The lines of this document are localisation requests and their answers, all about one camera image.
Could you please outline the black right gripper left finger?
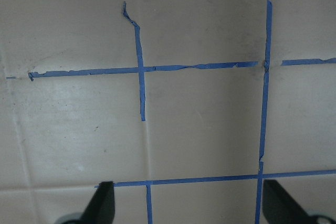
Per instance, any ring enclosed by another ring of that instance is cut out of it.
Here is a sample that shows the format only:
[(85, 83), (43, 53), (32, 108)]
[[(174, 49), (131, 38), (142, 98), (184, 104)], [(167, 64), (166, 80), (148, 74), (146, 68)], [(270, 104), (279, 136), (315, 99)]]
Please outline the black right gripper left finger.
[(111, 224), (114, 217), (114, 183), (101, 182), (81, 215), (80, 223)]

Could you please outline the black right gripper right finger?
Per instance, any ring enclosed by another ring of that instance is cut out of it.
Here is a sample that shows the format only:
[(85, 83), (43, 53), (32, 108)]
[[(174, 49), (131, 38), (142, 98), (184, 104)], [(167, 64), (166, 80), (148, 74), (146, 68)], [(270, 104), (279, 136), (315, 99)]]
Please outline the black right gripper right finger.
[(268, 223), (315, 223), (276, 180), (264, 180), (262, 190), (262, 210)]

